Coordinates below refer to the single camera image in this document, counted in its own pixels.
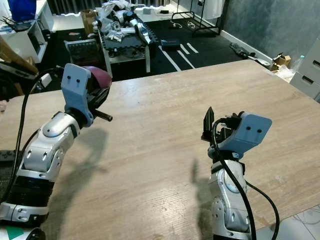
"black floor mat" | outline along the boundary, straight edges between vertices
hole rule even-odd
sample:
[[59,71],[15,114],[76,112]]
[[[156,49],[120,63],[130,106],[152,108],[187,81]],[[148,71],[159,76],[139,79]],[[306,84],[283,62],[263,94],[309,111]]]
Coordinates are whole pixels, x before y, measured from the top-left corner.
[[[190,52],[190,54],[186,55],[182,51],[195,68],[241,60],[241,58],[229,48],[230,42],[228,40],[221,36],[208,37],[208,35],[213,35],[210,30],[199,31],[195,37],[192,38],[193,29],[188,26],[188,21],[194,22],[196,27],[199,24],[191,18],[174,20],[175,23],[179,23],[183,26],[183,28],[179,29],[170,28],[172,27],[170,20],[152,21],[147,22],[146,24],[154,31],[159,40],[178,39]],[[38,65],[40,71],[52,68],[56,65],[64,66],[66,63],[70,62],[70,57],[65,48],[64,40],[70,41],[69,33],[71,32],[80,33],[83,39],[85,37],[84,29],[63,30],[54,33],[48,43],[43,60]],[[187,43],[190,43],[199,53],[194,53],[187,46]],[[176,51],[168,52],[168,54],[181,70],[192,68]],[[156,48],[155,57],[151,59],[150,73],[146,73],[145,66],[144,60],[112,64],[113,81],[116,82],[176,72],[176,69],[158,47]],[[58,89],[60,89],[60,79],[53,79],[46,88],[47,91]]]

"white cabinet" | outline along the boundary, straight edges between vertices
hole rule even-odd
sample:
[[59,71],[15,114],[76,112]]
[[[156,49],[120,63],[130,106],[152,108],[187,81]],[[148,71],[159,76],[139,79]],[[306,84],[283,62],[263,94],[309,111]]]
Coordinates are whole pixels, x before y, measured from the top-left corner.
[[[52,13],[46,0],[36,1],[36,17],[37,19],[31,21],[31,27],[28,30],[21,32],[12,31],[10,33],[0,32],[0,35],[21,57],[32,57],[33,61],[37,64],[42,61],[48,45],[41,31],[42,29],[52,31],[54,25]],[[32,39],[34,42],[37,41],[39,49],[35,49]]]

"plastic bottle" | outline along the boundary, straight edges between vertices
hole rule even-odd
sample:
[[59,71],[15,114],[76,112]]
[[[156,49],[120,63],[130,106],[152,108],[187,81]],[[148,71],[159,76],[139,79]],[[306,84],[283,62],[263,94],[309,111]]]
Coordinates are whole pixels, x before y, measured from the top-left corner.
[[294,70],[295,72],[298,71],[300,68],[302,62],[304,61],[305,56],[301,55],[299,59],[295,60],[291,66],[291,69]]

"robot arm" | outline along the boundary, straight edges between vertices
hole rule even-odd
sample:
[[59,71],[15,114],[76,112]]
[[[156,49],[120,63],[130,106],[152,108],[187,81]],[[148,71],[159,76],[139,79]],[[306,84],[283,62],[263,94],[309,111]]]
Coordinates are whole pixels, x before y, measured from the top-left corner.
[[269,118],[241,112],[223,118],[225,124],[219,133],[212,129],[214,113],[210,107],[203,121],[201,139],[210,142],[208,156],[212,158],[211,175],[208,185],[212,195],[212,232],[214,240],[251,240],[252,230],[244,200],[233,180],[219,162],[218,153],[213,147],[216,139],[220,154],[226,165],[247,193],[245,165],[239,160],[244,153],[260,144],[271,127]]
[[106,100],[111,84],[108,73],[96,67],[65,66],[61,81],[65,112],[45,123],[25,149],[9,194],[0,204],[1,224],[35,228],[46,220],[64,156],[80,129],[89,127],[95,117],[112,120],[96,110]]

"gray wall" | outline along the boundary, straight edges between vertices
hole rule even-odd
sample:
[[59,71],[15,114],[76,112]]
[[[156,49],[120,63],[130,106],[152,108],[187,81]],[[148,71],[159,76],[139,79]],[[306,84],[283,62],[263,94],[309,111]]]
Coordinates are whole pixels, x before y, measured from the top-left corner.
[[224,30],[274,57],[296,60],[320,35],[319,0],[230,0]]

